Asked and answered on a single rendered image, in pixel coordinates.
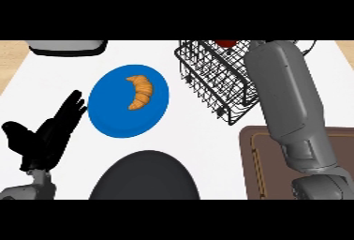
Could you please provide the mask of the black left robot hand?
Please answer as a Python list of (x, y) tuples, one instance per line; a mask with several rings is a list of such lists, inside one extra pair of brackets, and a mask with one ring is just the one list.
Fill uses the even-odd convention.
[(9, 149), (22, 156), (22, 172), (47, 172), (56, 166), (85, 110), (81, 92), (75, 90), (65, 99), (55, 117), (44, 121), (37, 131), (28, 130), (13, 121), (3, 124)]

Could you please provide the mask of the brown tray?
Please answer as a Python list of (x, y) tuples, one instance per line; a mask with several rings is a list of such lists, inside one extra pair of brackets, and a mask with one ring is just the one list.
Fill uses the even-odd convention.
[[(326, 133), (339, 166), (354, 177), (354, 127), (329, 127)], [(292, 180), (302, 177), (285, 163), (277, 142), (264, 126), (243, 127), (239, 133), (240, 156), (249, 200), (292, 200)]]

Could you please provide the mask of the red can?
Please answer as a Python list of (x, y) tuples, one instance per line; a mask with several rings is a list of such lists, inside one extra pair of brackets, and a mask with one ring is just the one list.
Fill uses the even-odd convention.
[(220, 47), (232, 48), (236, 45), (237, 40), (215, 40), (214, 42)]

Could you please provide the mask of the blue oval plate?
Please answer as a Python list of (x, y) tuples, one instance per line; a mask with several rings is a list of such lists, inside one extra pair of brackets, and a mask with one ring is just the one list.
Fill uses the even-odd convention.
[[(128, 77), (143, 75), (152, 83), (149, 103), (130, 110), (134, 85)], [(149, 131), (158, 124), (168, 105), (168, 86), (162, 74), (144, 65), (127, 65), (111, 70), (99, 79), (88, 97), (90, 121), (106, 136), (130, 138)]]

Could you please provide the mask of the golden croissant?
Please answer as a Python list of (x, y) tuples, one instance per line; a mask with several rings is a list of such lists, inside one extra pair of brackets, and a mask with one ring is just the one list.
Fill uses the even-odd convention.
[(153, 93), (153, 86), (144, 75), (136, 75), (127, 78), (134, 86), (134, 99), (130, 103), (128, 110), (139, 110), (147, 103)]

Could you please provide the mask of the dark grey oval plate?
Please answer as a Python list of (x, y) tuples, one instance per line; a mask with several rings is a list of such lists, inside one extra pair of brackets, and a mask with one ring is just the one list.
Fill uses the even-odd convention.
[(91, 200), (199, 200), (198, 188), (181, 162), (167, 153), (139, 151), (108, 169)]

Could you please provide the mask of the grey and black appliance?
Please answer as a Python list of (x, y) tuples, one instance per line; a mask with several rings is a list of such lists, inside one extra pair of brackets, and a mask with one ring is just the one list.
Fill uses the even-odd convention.
[(37, 55), (77, 57), (103, 53), (106, 40), (26, 40), (29, 50)]

